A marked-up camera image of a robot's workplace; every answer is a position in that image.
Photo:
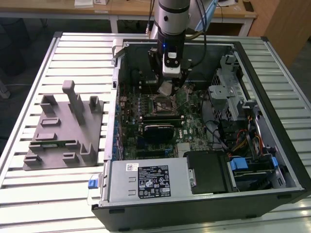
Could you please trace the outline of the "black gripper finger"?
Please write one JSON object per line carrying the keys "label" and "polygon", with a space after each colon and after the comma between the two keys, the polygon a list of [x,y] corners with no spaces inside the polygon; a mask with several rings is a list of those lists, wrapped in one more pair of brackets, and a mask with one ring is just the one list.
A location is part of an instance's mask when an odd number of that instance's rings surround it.
{"label": "black gripper finger", "polygon": [[190,72],[191,68],[181,69],[179,73],[174,73],[172,75],[171,96],[174,96],[177,90],[179,90],[184,85]]}
{"label": "black gripper finger", "polygon": [[158,82],[161,83],[163,81],[162,61],[157,52],[157,48],[151,48],[148,51],[148,59],[149,59],[152,72],[157,76]]}

